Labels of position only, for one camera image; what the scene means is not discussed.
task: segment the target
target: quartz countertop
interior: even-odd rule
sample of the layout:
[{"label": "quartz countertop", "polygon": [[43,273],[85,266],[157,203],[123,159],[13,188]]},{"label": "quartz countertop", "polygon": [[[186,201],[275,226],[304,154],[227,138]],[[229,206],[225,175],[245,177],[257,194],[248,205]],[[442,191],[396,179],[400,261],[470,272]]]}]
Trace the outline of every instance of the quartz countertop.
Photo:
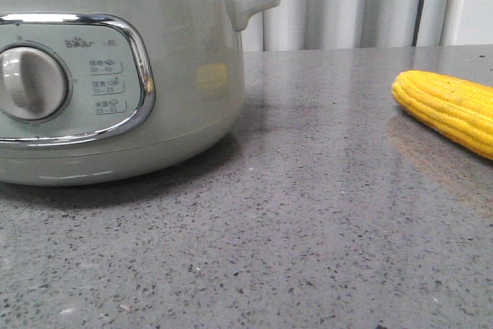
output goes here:
[{"label": "quartz countertop", "polygon": [[493,46],[245,53],[214,147],[97,186],[0,185],[2,328],[493,327],[493,167],[395,76],[493,85]]}]

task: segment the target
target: chrome trim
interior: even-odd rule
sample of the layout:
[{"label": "chrome trim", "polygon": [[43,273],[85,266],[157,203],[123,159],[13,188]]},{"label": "chrome trim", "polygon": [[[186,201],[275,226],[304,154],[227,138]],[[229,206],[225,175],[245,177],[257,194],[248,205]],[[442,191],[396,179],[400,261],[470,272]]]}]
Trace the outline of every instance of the chrome trim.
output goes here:
[{"label": "chrome trim", "polygon": [[19,13],[0,15],[0,26],[8,24],[64,24],[64,25],[99,25],[106,26],[120,32],[129,42],[133,59],[139,77],[140,99],[139,105],[132,114],[116,125],[92,133],[81,133],[70,136],[32,137],[32,138],[0,138],[0,147],[44,147],[61,146],[68,144],[87,143],[97,139],[126,133],[142,124],[154,107],[156,90],[154,89],[153,73],[147,56],[144,42],[137,30],[127,21],[104,14],[62,14],[62,13]]}]

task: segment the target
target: corn cob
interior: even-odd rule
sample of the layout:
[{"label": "corn cob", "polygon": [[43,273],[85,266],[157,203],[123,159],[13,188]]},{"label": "corn cob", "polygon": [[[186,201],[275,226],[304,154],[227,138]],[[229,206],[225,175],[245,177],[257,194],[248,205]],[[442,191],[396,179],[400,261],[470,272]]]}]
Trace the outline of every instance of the corn cob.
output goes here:
[{"label": "corn cob", "polygon": [[493,159],[493,87],[434,72],[402,72],[394,99],[412,116],[480,156]]}]

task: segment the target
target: electric hot pot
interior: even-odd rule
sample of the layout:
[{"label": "electric hot pot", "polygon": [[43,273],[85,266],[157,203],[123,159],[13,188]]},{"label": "electric hot pot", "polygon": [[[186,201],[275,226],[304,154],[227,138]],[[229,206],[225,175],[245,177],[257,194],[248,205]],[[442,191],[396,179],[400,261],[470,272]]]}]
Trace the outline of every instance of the electric hot pot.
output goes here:
[{"label": "electric hot pot", "polygon": [[0,180],[149,173],[212,146],[244,98],[240,31],[280,0],[2,0]]}]

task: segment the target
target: control panel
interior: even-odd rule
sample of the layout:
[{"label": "control panel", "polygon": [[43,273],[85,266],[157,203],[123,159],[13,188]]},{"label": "control panel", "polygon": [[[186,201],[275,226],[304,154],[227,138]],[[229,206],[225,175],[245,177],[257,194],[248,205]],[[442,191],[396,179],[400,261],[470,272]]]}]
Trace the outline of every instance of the control panel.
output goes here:
[{"label": "control panel", "polygon": [[0,146],[83,143],[150,114],[138,32],[111,15],[0,15]]}]

